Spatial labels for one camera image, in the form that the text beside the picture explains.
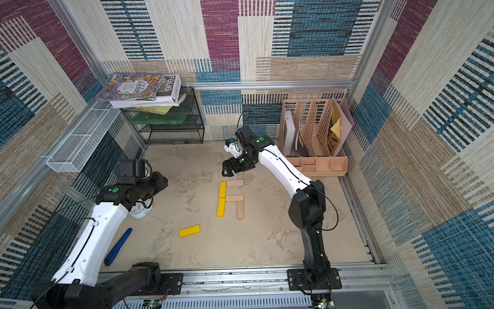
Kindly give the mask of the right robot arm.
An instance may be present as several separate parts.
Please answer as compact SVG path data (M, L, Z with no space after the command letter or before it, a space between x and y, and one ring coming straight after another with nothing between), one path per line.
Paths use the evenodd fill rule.
M239 128L232 138L225 140L224 150L232 157L223 162L222 175L234 175L253 169L260 163L265 166L292 197L288 214L300 230L304 246L303 273L292 279L295 288L305 293L308 289L340 289L342 283L337 269L324 249L322 233L326 203L324 184L304 176L282 154L274 141L257 136L249 126Z

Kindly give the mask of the wooden block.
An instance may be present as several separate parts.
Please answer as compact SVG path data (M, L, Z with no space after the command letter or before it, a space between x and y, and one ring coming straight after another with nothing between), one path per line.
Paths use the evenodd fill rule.
M244 195L239 194L239 195L229 195L225 197L225 202L242 202L244 200Z
M237 201L237 219L244 219L244 202Z
M227 187L242 187L244 185L243 180L228 180L226 181Z

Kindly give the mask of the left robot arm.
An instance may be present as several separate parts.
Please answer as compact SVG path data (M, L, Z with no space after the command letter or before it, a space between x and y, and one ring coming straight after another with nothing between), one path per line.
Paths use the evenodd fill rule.
M128 271L98 282L112 239L131 209L141 203L150 207L168 180L144 159L123 160L117 182L100 190L81 238L51 281L32 290L35 308L112 308L138 290L162 289L156 262L134 264Z

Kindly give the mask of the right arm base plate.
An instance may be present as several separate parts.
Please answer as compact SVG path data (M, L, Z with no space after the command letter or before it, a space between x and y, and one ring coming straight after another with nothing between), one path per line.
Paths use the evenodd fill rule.
M290 290L338 290L342 288L339 271L336 268L312 274L305 269L288 269L286 271Z

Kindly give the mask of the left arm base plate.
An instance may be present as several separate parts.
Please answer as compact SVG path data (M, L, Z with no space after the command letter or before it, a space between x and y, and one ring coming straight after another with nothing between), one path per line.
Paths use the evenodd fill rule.
M164 296L168 293L169 296L181 294L184 273L162 273L160 282L157 287L144 287L131 296Z

